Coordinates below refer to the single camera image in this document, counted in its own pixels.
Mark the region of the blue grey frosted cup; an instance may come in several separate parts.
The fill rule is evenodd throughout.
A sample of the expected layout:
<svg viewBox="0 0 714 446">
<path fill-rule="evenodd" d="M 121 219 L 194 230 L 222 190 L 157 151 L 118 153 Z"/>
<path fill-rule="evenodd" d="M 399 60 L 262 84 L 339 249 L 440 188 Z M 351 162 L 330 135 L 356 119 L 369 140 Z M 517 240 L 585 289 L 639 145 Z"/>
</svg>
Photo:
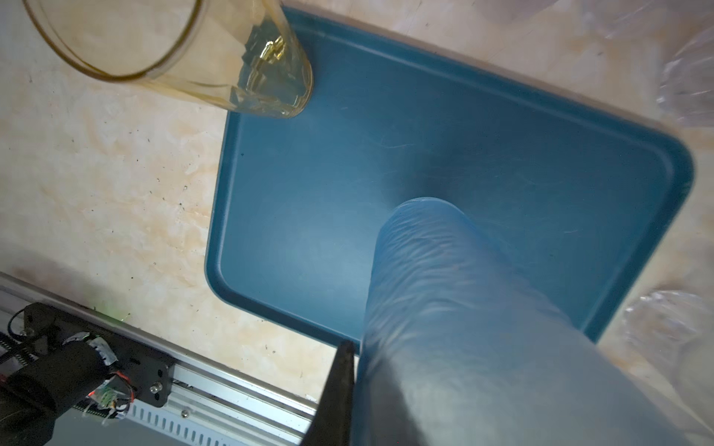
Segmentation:
<svg viewBox="0 0 714 446">
<path fill-rule="evenodd" d="M 354 445 L 682 445 L 684 435 L 458 208 L 377 238 Z"/>
</svg>

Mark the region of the amber tall glass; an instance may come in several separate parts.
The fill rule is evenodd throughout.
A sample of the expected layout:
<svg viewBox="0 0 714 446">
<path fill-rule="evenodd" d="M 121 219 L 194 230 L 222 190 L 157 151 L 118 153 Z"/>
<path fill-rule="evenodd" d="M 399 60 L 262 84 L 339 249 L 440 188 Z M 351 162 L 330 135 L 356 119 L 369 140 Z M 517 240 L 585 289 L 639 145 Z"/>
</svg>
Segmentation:
<svg viewBox="0 0 714 446">
<path fill-rule="evenodd" d="M 300 114 L 307 55 L 278 1 L 26 1 L 33 25 L 74 70 L 228 112 Z"/>
</svg>

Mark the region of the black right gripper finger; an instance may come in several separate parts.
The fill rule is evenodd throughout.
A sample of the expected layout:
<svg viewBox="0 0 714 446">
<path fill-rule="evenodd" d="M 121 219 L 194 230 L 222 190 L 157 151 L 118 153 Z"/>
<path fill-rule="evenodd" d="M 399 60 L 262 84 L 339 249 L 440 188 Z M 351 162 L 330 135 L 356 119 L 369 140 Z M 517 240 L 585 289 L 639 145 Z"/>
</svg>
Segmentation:
<svg viewBox="0 0 714 446">
<path fill-rule="evenodd" d="M 321 400 L 300 446 L 350 444 L 355 384 L 355 345 L 340 343 Z"/>
</svg>

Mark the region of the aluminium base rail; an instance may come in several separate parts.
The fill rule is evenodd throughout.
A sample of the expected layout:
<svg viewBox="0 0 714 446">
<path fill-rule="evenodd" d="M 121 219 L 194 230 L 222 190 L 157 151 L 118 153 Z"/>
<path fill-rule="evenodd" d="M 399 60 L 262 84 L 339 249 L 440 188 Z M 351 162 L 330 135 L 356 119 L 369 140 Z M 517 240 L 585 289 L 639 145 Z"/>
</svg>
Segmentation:
<svg viewBox="0 0 714 446">
<path fill-rule="evenodd" d="M 152 398 L 166 396 L 167 401 L 135 401 L 128 420 L 138 425 L 187 445 L 297 445 L 312 423 L 315 403 L 7 274 L 1 276 L 4 321 L 35 303 L 169 356 L 167 384 L 154 379 L 149 386 Z"/>
</svg>

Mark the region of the teal plastic tray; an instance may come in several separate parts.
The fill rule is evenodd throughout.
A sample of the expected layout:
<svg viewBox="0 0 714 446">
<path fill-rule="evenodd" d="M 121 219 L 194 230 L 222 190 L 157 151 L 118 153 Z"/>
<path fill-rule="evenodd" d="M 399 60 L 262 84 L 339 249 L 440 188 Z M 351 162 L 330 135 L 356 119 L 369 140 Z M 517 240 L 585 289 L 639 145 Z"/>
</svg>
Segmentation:
<svg viewBox="0 0 714 446">
<path fill-rule="evenodd" d="M 286 11 L 315 87 L 291 119 L 230 113 L 206 249 L 224 302 L 359 341 L 377 234 L 461 209 L 597 340 L 695 177 L 664 133 L 395 40 Z"/>
</svg>

